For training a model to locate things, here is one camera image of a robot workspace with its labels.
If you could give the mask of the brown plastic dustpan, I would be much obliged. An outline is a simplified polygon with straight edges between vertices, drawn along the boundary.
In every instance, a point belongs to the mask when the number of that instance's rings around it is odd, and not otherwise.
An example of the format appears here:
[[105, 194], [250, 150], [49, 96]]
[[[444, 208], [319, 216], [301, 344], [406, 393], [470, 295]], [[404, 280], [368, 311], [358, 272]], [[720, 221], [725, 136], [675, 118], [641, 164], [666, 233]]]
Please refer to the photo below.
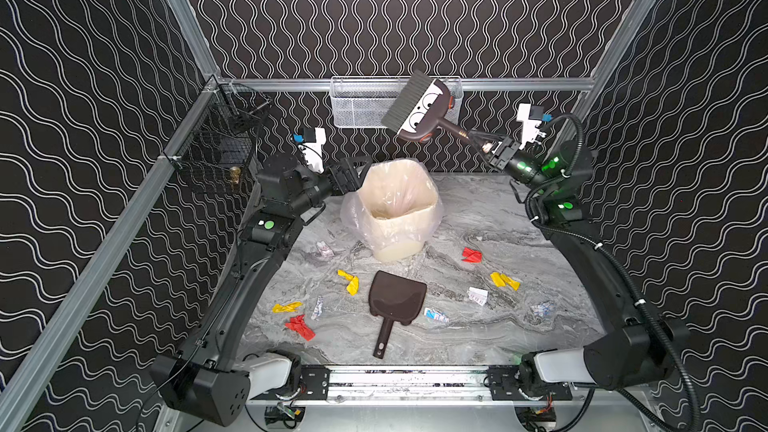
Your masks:
[[384, 358], [395, 323], [408, 326], [419, 316], [426, 295], [427, 284], [424, 282], [382, 270], [376, 272], [368, 297], [371, 314], [382, 318], [373, 352], [375, 358]]

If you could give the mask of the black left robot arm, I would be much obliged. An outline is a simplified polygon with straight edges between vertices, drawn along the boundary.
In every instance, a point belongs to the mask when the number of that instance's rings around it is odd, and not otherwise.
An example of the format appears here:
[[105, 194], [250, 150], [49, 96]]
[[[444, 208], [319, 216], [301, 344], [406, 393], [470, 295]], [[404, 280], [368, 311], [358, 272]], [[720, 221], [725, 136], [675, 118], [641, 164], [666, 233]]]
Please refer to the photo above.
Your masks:
[[268, 157], [255, 182], [255, 211], [236, 233], [236, 252], [200, 326], [178, 351], [158, 355], [150, 368], [155, 396], [179, 412], [226, 427], [246, 402], [264, 393], [290, 396], [301, 390], [298, 357], [266, 352], [244, 359], [238, 349], [260, 298], [308, 225], [331, 196], [364, 184], [372, 160], [345, 158], [314, 172], [295, 155]]

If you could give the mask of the brown cartoon-face hand broom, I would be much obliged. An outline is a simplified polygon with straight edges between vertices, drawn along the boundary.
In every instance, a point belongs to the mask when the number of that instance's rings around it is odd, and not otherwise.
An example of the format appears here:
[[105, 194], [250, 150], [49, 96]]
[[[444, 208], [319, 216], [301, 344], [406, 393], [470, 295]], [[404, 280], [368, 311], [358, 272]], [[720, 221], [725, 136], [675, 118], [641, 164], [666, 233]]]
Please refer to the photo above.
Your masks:
[[455, 97], [442, 80], [415, 71], [382, 117], [381, 124], [409, 142], [428, 142], [441, 128], [463, 144], [476, 146], [467, 130], [447, 119], [454, 105]]

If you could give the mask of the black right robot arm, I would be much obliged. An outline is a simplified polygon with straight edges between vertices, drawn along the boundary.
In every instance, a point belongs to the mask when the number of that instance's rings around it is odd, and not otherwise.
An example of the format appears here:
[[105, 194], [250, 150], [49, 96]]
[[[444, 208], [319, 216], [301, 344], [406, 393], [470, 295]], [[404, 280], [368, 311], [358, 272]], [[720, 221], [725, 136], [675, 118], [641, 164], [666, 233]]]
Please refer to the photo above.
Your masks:
[[524, 356], [524, 390], [539, 392], [550, 383], [574, 382], [618, 390], [690, 375], [680, 349], [690, 336], [677, 319], [663, 318], [641, 293], [626, 268], [598, 238], [597, 228], [578, 198], [593, 175], [593, 154], [577, 140], [565, 142], [539, 160], [510, 138], [483, 139], [482, 158], [523, 185], [521, 203], [532, 224], [564, 256], [584, 286], [604, 329], [601, 338], [575, 349]]

